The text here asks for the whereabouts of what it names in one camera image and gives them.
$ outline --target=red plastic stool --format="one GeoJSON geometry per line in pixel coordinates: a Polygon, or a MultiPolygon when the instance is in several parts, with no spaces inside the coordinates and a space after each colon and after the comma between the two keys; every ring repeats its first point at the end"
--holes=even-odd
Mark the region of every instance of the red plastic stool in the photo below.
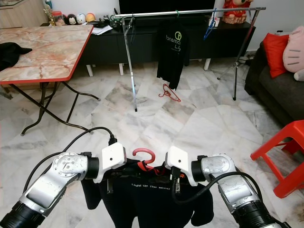
{"type": "Polygon", "coordinates": [[[256,160],[259,157],[262,157],[265,160],[280,182],[274,189],[274,193],[277,197],[284,198],[294,190],[304,188],[304,162],[284,178],[279,169],[267,155],[267,152],[273,147],[281,145],[285,145],[282,150],[289,151],[292,154],[298,150],[301,150],[304,153],[304,120],[294,121],[288,124],[272,139],[250,155],[252,160],[256,160]],[[290,142],[280,143],[287,137],[291,137],[293,140],[290,142]]]}

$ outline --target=black tv cabinet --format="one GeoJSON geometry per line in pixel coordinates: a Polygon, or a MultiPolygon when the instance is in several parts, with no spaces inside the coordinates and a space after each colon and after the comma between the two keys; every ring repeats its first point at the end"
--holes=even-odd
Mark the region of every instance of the black tv cabinet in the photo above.
{"type": "MultiPolygon", "coordinates": [[[[237,57],[250,24],[245,22],[231,25],[221,21],[205,41],[203,37],[208,28],[207,20],[201,24],[187,24],[184,27],[190,37],[190,59],[203,59],[237,57]]],[[[158,61],[156,35],[156,26],[136,27],[135,31],[132,28],[129,30],[128,41],[132,63],[158,61]]],[[[128,63],[123,32],[113,29],[100,36],[92,34],[79,63],[84,65],[128,63]]]]}

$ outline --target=television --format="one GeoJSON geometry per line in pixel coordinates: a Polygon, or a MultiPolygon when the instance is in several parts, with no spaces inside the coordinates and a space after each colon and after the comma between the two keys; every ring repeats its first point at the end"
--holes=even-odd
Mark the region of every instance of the television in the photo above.
{"type": "MultiPolygon", "coordinates": [[[[184,10],[210,10],[214,8],[215,0],[119,0],[120,13],[154,13],[167,11],[184,10]]],[[[206,16],[212,13],[181,14],[180,22],[183,25],[195,25],[208,23],[206,16]]],[[[176,15],[163,15],[152,17],[140,17],[136,19],[137,27],[157,26],[165,19],[172,19],[176,15]]]]}
{"type": "Polygon", "coordinates": [[[152,13],[183,10],[209,10],[215,0],[119,0],[120,13],[152,13]]]}

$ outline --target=pink plush toy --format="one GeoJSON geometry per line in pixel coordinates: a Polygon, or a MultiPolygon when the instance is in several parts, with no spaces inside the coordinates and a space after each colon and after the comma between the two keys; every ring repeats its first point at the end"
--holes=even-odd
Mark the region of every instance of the pink plush toy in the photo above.
{"type": "Polygon", "coordinates": [[[304,81],[304,26],[298,27],[289,35],[283,62],[286,70],[295,73],[295,80],[304,81]]]}

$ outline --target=logo on shirt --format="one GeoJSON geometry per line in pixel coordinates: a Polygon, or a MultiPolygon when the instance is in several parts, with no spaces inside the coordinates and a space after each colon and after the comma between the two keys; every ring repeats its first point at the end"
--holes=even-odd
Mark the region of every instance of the logo on shirt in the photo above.
{"type": "Polygon", "coordinates": [[[181,32],[177,31],[177,32],[175,33],[175,38],[176,38],[177,40],[181,40],[181,32]]]}
{"type": "Polygon", "coordinates": [[[181,49],[180,49],[181,48],[181,42],[180,42],[181,41],[181,32],[179,32],[179,31],[175,32],[174,36],[175,36],[175,39],[168,37],[166,35],[166,39],[175,44],[175,47],[172,48],[172,50],[181,51],[181,49]]]}

